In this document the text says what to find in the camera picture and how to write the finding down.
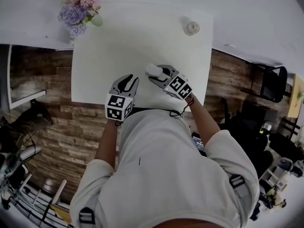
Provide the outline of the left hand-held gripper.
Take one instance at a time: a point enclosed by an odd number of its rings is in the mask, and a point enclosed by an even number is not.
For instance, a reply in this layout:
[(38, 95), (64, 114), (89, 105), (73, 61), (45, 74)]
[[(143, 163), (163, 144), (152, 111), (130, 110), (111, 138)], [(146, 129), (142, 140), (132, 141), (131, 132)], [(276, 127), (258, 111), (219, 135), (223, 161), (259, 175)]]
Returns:
[(106, 96), (105, 116), (107, 119), (123, 122), (132, 111), (139, 78), (134, 79), (128, 92), (124, 91), (132, 77), (133, 74), (124, 75), (113, 82), (112, 89)]

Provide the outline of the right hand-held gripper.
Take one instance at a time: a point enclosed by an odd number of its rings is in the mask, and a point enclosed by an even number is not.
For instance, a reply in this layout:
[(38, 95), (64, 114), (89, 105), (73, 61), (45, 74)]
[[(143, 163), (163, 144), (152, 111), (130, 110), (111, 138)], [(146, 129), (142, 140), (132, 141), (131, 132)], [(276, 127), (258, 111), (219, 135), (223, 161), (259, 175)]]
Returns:
[(185, 100), (192, 92), (187, 78), (179, 73), (172, 65), (157, 65), (162, 69), (161, 73), (158, 73), (157, 77), (148, 77), (148, 79), (157, 85), (172, 97), (180, 100)]

